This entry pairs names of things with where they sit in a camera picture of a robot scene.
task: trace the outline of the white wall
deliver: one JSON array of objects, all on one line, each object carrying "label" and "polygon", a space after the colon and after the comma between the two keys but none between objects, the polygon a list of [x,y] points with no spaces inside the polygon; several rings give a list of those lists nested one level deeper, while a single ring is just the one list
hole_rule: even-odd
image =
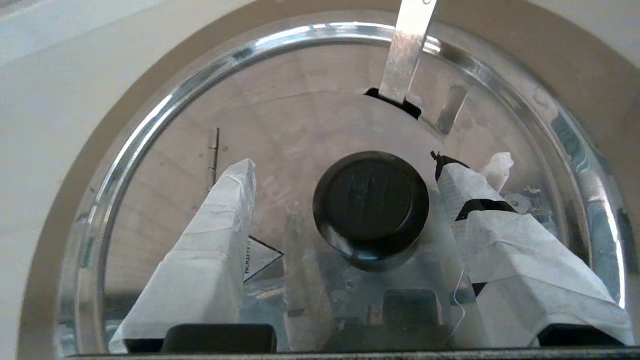
[{"label": "white wall", "polygon": [[[163,54],[247,2],[166,1],[89,32],[67,32],[59,38],[70,38],[0,67],[0,359],[15,356],[20,304],[40,230],[98,121]],[[50,25],[42,31],[56,31]],[[10,40],[0,38],[0,49]]]},{"label": "white wall", "polygon": [[15,3],[1,15],[0,66],[162,1],[41,0]]},{"label": "white wall", "polygon": [[529,0],[600,38],[640,67],[639,0]]}]

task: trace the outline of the metal rim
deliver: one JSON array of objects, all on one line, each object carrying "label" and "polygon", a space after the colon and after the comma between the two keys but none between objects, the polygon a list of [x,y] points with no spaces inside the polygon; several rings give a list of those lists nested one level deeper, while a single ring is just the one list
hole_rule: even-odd
[{"label": "metal rim", "polygon": [[[102,319],[102,294],[104,287],[104,265],[109,235],[116,216],[118,204],[127,184],[146,151],[163,129],[194,99],[231,74],[266,58],[304,47],[328,44],[369,44],[386,47],[391,41],[394,28],[388,25],[364,22],[332,22],[312,24],[287,29],[256,39],[221,55],[208,66],[192,75],[169,92],[164,99],[139,123],[120,149],[100,188],[94,193],[87,191],[78,215],[87,214],[74,224],[69,240],[61,277],[60,303],[70,301],[73,314],[71,325],[75,329],[77,349],[80,353],[105,352],[104,324]],[[442,31],[445,35],[451,28],[435,24],[432,33]],[[546,158],[570,159],[552,163],[554,172],[562,173],[574,185],[573,197],[578,199],[575,216],[586,219],[580,223],[580,233],[589,249],[589,265],[603,279],[612,297],[624,307],[625,274],[621,243],[632,236],[621,231],[624,211],[619,191],[602,157],[584,136],[575,119],[525,70],[508,58],[492,59],[489,56],[472,57],[467,51],[479,54],[480,47],[496,51],[478,40],[467,44],[470,49],[461,49],[427,37],[423,51],[448,61],[459,71],[493,92],[504,104],[525,119],[523,124],[530,132],[544,134],[548,147],[540,149]],[[494,69],[508,69],[497,73]],[[525,78],[527,83],[517,83],[509,76]],[[551,169],[547,172],[551,178]],[[591,241],[598,237],[598,242]],[[73,294],[72,299],[65,297]]]}]

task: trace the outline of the metal surface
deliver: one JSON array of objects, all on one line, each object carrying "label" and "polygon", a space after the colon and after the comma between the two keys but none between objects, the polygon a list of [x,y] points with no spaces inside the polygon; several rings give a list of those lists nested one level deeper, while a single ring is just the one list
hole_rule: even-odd
[{"label": "metal surface", "polygon": [[442,111],[440,112],[438,122],[436,123],[436,127],[443,135],[447,135],[451,131],[453,123],[456,121],[466,97],[467,90],[462,86],[454,85],[449,89],[447,101],[444,106],[442,106]]},{"label": "metal surface", "polygon": [[[383,58],[384,49],[379,50],[376,51],[375,58]],[[335,61],[341,61],[343,57],[353,54],[352,51],[351,47],[344,46],[323,47],[283,56],[288,60],[298,56],[317,58],[319,52],[327,52]],[[263,66],[274,65],[279,67],[280,62],[263,63]],[[254,69],[256,74],[265,70],[261,65],[254,66],[257,67]],[[260,81],[250,83],[256,87],[263,86]],[[385,304],[388,305],[384,301],[387,290],[430,289],[440,302],[437,318],[438,325],[443,325],[440,328],[442,335],[438,338],[432,336],[429,342],[412,343],[414,348],[439,348],[453,325],[459,322],[461,313],[459,305],[448,301],[449,294],[455,290],[460,278],[460,263],[455,256],[452,234],[447,232],[447,223],[442,220],[442,207],[436,205],[429,211],[427,229],[414,242],[417,244],[416,249],[407,252],[409,256],[413,255],[412,258],[393,271],[384,273],[364,272],[351,266],[323,239],[316,229],[312,214],[316,182],[326,169],[343,157],[364,150],[397,154],[412,164],[429,186],[430,202],[438,204],[433,179],[435,164],[433,161],[425,161],[423,156],[430,149],[443,150],[438,140],[425,130],[425,124],[417,122],[399,108],[358,93],[309,92],[240,107],[232,106],[212,115],[201,112],[203,109],[211,109],[212,101],[209,96],[216,97],[220,91],[226,92],[236,85],[235,81],[221,83],[220,87],[216,87],[218,91],[205,94],[202,99],[194,102],[184,112],[185,116],[175,120],[176,127],[170,126],[158,139],[144,163],[153,163],[149,160],[157,158],[160,149],[163,152],[174,152],[165,147],[166,142],[173,139],[171,143],[175,143],[180,135],[174,131],[192,124],[221,128],[220,146],[221,149],[227,147],[226,151],[220,152],[221,167],[243,158],[251,158],[259,164],[257,204],[253,211],[251,232],[284,255],[279,265],[265,269],[271,275],[261,272],[244,284],[245,296],[239,322],[271,324],[278,334],[278,350],[281,351],[328,351],[324,342],[332,336],[347,332],[354,334],[356,330],[360,330],[354,327],[381,325],[378,324],[381,319],[371,319],[369,310],[380,309],[380,315],[383,314]],[[259,132],[250,131],[251,129],[258,129]],[[180,156],[173,153],[172,157],[199,159],[197,154],[198,150],[194,147],[191,151],[180,152]],[[181,161],[181,165],[186,167],[189,162]],[[138,249],[144,249],[146,254],[155,252],[163,256],[162,252],[166,252],[166,246],[173,240],[168,231],[166,235],[155,231],[156,237],[153,239],[143,238],[155,224],[137,224],[131,219],[140,217],[141,213],[148,214],[166,228],[175,224],[170,217],[180,216],[192,204],[186,201],[175,204],[154,202],[152,197],[155,193],[145,192],[143,189],[167,189],[165,196],[176,201],[181,198],[195,200],[194,196],[198,195],[197,186],[183,185],[181,187],[184,190],[178,192],[175,189],[177,178],[158,176],[161,169],[143,164],[129,185],[131,189],[135,189],[131,192],[132,197],[125,195],[121,205],[123,212],[115,222],[106,270],[108,308],[115,307],[109,306],[114,303],[110,298],[115,294],[128,293],[129,297],[135,298],[146,283],[147,279],[143,276],[148,270],[153,271],[154,263]],[[192,172],[201,170],[195,166],[188,166],[187,169]],[[180,176],[180,179],[186,182],[187,177]],[[136,199],[152,209],[138,205],[137,211],[131,211],[136,204],[130,199]],[[132,227],[139,232],[130,232]],[[125,251],[128,254],[136,253],[135,266],[126,261],[123,256]],[[399,259],[406,259],[402,255],[404,253],[399,255]],[[132,281],[132,278],[138,278],[139,282]],[[465,290],[468,292],[468,282],[465,283]],[[472,307],[475,304],[467,302],[463,306],[468,307],[465,311],[473,313]],[[403,313],[412,314],[414,311],[407,307]],[[108,318],[115,318],[109,311],[106,311],[106,315]],[[415,319],[421,319],[419,314],[415,315]],[[426,320],[419,323],[424,324],[423,332],[426,331],[425,327],[432,325]],[[379,329],[374,328],[372,332],[377,334]],[[406,343],[407,341],[404,344],[387,345],[385,350],[399,350],[394,347],[398,345],[404,345],[404,349],[407,349]],[[363,338],[357,343],[348,341],[333,344],[330,348],[355,350],[360,347],[370,350],[380,349],[382,344],[382,341]]]},{"label": "metal surface", "polygon": [[211,146],[209,147],[213,152],[213,161],[211,163],[211,189],[218,180],[218,144],[220,143],[220,128],[216,127],[215,131],[211,135]]},{"label": "metal surface", "polygon": [[411,88],[436,0],[404,0],[382,73],[379,95],[402,104]]}]

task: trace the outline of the white tissue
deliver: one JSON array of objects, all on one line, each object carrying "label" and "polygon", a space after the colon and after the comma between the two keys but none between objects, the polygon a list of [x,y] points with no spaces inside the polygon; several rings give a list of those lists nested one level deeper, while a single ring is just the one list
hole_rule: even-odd
[{"label": "white tissue", "polygon": [[478,170],[495,192],[500,192],[509,178],[509,169],[513,166],[510,152],[498,152],[491,157],[489,164]]},{"label": "white tissue", "polygon": [[116,330],[109,351],[126,352],[124,339],[164,338],[174,325],[237,320],[255,185],[249,159],[222,173]]},{"label": "white tissue", "polygon": [[438,187],[471,281],[486,282],[477,303],[492,346],[531,346],[553,323],[591,325],[634,344],[628,314],[602,280],[531,215],[483,210],[455,221],[470,199],[502,200],[482,175],[449,164]]}]

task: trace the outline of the white string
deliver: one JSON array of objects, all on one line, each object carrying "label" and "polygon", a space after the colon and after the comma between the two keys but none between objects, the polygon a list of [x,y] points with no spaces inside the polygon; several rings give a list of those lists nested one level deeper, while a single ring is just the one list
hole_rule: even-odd
[{"label": "white string", "polygon": [[460,309],[462,309],[462,316],[460,317],[460,320],[458,321],[458,323],[456,324],[456,326],[453,328],[453,331],[451,331],[451,333],[449,334],[449,337],[445,340],[444,344],[442,345],[446,345],[449,340],[451,340],[451,338],[453,337],[453,334],[456,332],[456,330],[458,330],[458,327],[460,326],[460,323],[462,322],[462,319],[465,318],[465,308],[458,302],[458,299],[456,299],[456,293],[458,292],[458,288],[460,287],[460,282],[462,281],[462,275],[465,273],[465,269],[462,269],[462,271],[460,272],[460,278],[458,279],[458,283],[456,285],[456,289],[453,291],[453,301],[460,306]]}]

